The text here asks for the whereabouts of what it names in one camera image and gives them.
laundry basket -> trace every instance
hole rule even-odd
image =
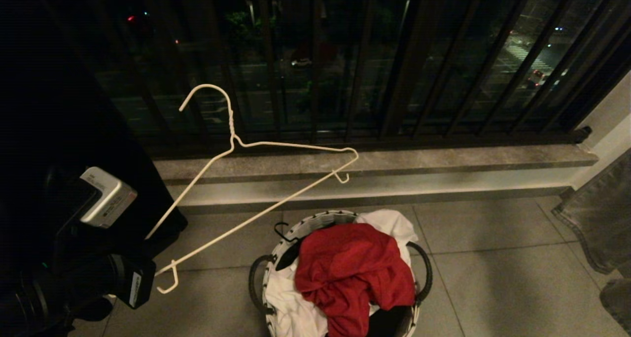
[[[282,256],[297,242],[299,238],[308,236],[315,230],[323,229],[325,227],[331,227],[332,225],[353,223],[357,216],[358,214],[352,211],[345,210],[325,211],[323,213],[314,214],[313,216],[309,216],[308,218],[305,218],[294,225],[285,236],[277,231],[277,226],[286,225],[286,223],[278,223],[275,226],[275,231],[279,236],[281,236],[282,239],[270,255],[261,256],[254,261],[252,267],[250,268],[249,275],[250,298],[252,299],[254,305],[263,314],[265,314],[268,329],[270,330],[270,334],[272,335],[272,337],[277,336],[277,319],[275,318],[276,312],[274,307],[268,304],[265,299],[265,290],[270,277],[270,271],[277,268],[277,265],[282,261]],[[407,246],[417,250],[423,258],[423,262],[426,267],[426,277],[423,288],[421,288],[421,285],[419,283],[419,277],[415,277],[415,286],[417,290],[416,303],[410,308],[398,310],[401,311],[401,314],[403,314],[403,316],[400,316],[397,319],[393,319],[393,321],[396,321],[398,326],[392,326],[393,328],[391,330],[396,331],[392,335],[392,337],[408,337],[414,333],[417,325],[417,319],[419,318],[421,302],[427,297],[430,289],[432,288],[432,265],[430,263],[429,257],[424,252],[424,250],[416,243],[408,242]],[[267,265],[265,267],[265,273],[263,275],[262,298],[260,298],[255,291],[256,283],[254,281],[254,276],[259,265],[264,262],[267,262]]]

hanger hook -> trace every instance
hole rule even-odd
[[[347,182],[349,182],[349,180],[351,179],[351,178],[349,177],[349,174],[348,174],[348,173],[346,173],[346,174],[347,174],[347,178],[346,178],[346,179],[342,179],[342,178],[340,178],[340,175],[338,175],[338,173],[337,173],[336,171],[333,171],[333,174],[335,175],[335,177],[336,177],[336,178],[338,178],[338,181],[339,181],[341,184],[347,183]]]
[[[276,232],[279,236],[281,236],[283,240],[285,240],[285,241],[287,241],[287,242],[289,242],[289,243],[292,243],[292,242],[294,242],[294,241],[297,241],[297,240],[298,240],[298,238],[297,238],[297,237],[294,237],[294,238],[292,238],[291,240],[290,240],[290,239],[288,239],[288,238],[286,238],[283,234],[281,234],[281,232],[280,232],[280,231],[278,231],[278,229],[277,229],[277,226],[278,226],[278,225],[282,225],[282,226],[289,226],[289,224],[288,224],[288,223],[283,223],[283,222],[280,222],[280,223],[276,223],[276,224],[274,225],[274,231],[275,231],[275,232]]]
[[[172,285],[172,286],[170,286],[169,288],[166,288],[166,289],[163,289],[163,288],[157,287],[157,288],[158,288],[158,292],[160,292],[160,293],[162,293],[162,294],[169,294],[169,293],[170,293],[170,292],[172,292],[172,291],[173,291],[173,289],[175,289],[175,288],[178,286],[178,284],[180,283],[180,279],[178,279],[178,277],[177,277],[177,265],[175,264],[175,259],[172,259],[172,260],[171,260],[171,264],[173,265],[173,267],[171,268],[171,270],[173,270],[173,280],[174,280],[175,282],[173,283],[173,285]]]

balcony railing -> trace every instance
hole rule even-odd
[[[47,0],[157,157],[254,140],[359,148],[581,142],[631,67],[630,0]]]

gray floor tile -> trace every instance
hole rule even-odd
[[[254,216],[256,213],[210,214],[188,216],[189,226],[180,238],[156,257],[158,269],[197,249],[213,238]],[[200,270],[225,267],[249,267],[255,259],[270,254],[278,244],[274,224],[280,222],[282,213],[273,211],[255,222],[208,247],[196,256],[178,265],[179,270]]]
[[[119,303],[105,337],[265,337],[265,318],[248,296],[248,268],[185,271],[180,286],[162,295],[156,290],[138,310]],[[156,277],[169,286],[172,276]]]
[[[566,242],[578,241],[572,229],[570,229],[570,227],[568,227],[566,224],[562,223],[561,220],[557,219],[557,217],[554,216],[554,214],[552,213],[552,209],[561,204],[561,198],[559,198],[559,196],[538,197],[534,198],[534,200],[536,200],[541,210],[543,210],[543,213],[545,213],[548,219],[550,219],[552,225],[557,228],[557,231],[559,232],[559,234],[561,234],[563,240],[565,240]]]
[[[288,223],[289,227],[292,227],[293,225],[300,222],[300,220],[306,218],[307,216],[317,214],[317,213],[322,213],[323,211],[327,211],[327,210],[340,210],[340,209],[354,211],[356,213],[370,213],[371,211],[376,211],[379,209],[397,210],[401,214],[403,214],[403,216],[405,216],[408,220],[410,220],[410,222],[412,222],[412,225],[414,225],[414,231],[417,233],[417,236],[419,236],[419,242],[417,243],[421,247],[423,247],[423,249],[426,252],[429,253],[427,243],[425,242],[423,238],[421,227],[419,225],[419,221],[417,220],[417,216],[414,212],[414,208],[412,207],[412,205],[396,204],[396,205],[380,205],[380,206],[323,207],[322,209],[288,210],[288,211],[282,212],[282,220]],[[418,255],[418,253],[415,250],[410,250],[410,252],[412,253],[412,256]]]
[[[624,337],[565,245],[435,256],[468,337]]]
[[[108,298],[112,303],[115,303],[116,299]],[[105,332],[105,327],[110,319],[111,315],[106,317],[103,321],[88,322],[76,319],[72,324],[75,328],[74,331],[68,334],[69,337],[102,337]]]
[[[432,263],[434,276],[432,290],[421,304],[421,313],[413,336],[462,337],[462,330],[449,301],[445,285],[436,271],[436,264],[433,261]],[[426,269],[420,256],[412,257],[412,268],[417,281],[424,284]]]
[[[433,253],[563,242],[530,198],[431,202],[415,210]]]
[[[588,263],[588,260],[585,258],[585,252],[583,252],[583,249],[581,247],[581,243],[579,243],[579,242],[570,242],[567,245],[568,245],[568,247],[570,247],[572,252],[574,252],[576,257],[579,259],[579,261],[581,262],[581,265],[583,265],[583,267],[585,267],[585,269],[588,271],[588,274],[590,274],[590,276],[595,281],[595,283],[596,283],[596,285],[598,286],[599,289],[604,288],[604,286],[607,285],[607,282],[609,280],[622,279],[622,274],[620,274],[620,272],[618,272],[617,270],[614,270],[609,275],[602,274],[602,273],[599,273],[599,272],[595,271],[590,266],[590,263]]]

